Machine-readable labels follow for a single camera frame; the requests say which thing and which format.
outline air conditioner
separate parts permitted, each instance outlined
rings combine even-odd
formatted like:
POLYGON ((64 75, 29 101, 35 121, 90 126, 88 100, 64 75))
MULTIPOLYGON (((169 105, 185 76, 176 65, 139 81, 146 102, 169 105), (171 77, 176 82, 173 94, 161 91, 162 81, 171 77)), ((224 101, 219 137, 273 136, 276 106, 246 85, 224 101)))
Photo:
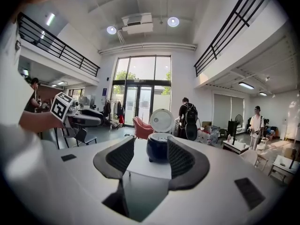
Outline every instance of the air conditioner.
POLYGON ((151 13, 133 14, 122 18, 124 27, 122 30, 128 34, 153 32, 151 13))

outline tree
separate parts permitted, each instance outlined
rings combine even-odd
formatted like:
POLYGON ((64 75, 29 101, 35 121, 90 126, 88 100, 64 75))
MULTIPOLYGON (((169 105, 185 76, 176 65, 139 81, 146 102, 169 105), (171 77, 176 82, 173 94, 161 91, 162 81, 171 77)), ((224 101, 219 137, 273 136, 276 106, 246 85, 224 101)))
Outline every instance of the tree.
MULTIPOLYGON (((127 71, 120 71, 116 75, 116 80, 126 80, 127 71)), ((136 75, 134 73, 128 73, 127 79, 134 80, 136 79, 136 75)), ((114 85, 113 93, 114 94, 124 94, 125 86, 124 85, 114 85)))
MULTIPOLYGON (((167 72, 165 77, 166 77, 167 81, 170 81, 171 80, 171 71, 167 72)), ((162 92, 162 95, 170 95, 171 94, 170 87, 164 87, 164 88, 165 88, 165 90, 162 92)))

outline dark blue rice cooker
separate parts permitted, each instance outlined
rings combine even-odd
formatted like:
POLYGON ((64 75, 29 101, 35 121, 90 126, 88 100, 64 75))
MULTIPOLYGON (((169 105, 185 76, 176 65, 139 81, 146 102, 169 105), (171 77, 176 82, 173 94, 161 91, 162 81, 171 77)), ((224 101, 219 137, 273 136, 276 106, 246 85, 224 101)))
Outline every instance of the dark blue rice cooker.
POLYGON ((174 117, 166 109, 156 110, 150 117, 154 133, 148 136, 147 154, 149 162, 165 163, 167 159, 167 140, 172 136, 168 132, 174 126, 174 117))

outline man with backpack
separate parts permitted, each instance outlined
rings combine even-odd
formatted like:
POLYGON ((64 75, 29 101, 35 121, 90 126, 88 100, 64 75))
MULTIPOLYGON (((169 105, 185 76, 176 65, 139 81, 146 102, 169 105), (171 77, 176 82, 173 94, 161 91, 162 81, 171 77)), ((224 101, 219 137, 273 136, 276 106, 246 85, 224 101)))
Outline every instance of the man with backpack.
POLYGON ((256 150, 257 145, 260 143, 261 134, 264 128, 264 118, 260 114, 261 108, 260 106, 256 106, 254 109, 255 115, 251 118, 250 127, 248 128, 248 132, 250 133, 251 141, 250 141, 250 149, 256 150))
POLYGON ((179 109, 179 117, 180 117, 180 128, 178 132, 178 137, 189 139, 186 133, 186 126, 188 123, 196 124, 198 119, 198 111, 194 104, 189 103, 187 97, 184 97, 182 100, 182 105, 179 109))

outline gray padded arm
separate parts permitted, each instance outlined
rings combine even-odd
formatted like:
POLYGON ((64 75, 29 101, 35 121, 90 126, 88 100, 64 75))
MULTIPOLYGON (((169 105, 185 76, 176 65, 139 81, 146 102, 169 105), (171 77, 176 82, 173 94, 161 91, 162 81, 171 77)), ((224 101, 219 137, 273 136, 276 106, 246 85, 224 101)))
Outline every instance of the gray padded arm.
POLYGON ((168 137, 168 160, 172 171, 169 190, 192 189, 201 182, 210 170, 208 158, 201 152, 192 149, 168 137))
POLYGON ((129 136, 120 143, 97 153, 94 166, 106 178, 121 180, 134 156, 135 140, 129 136))

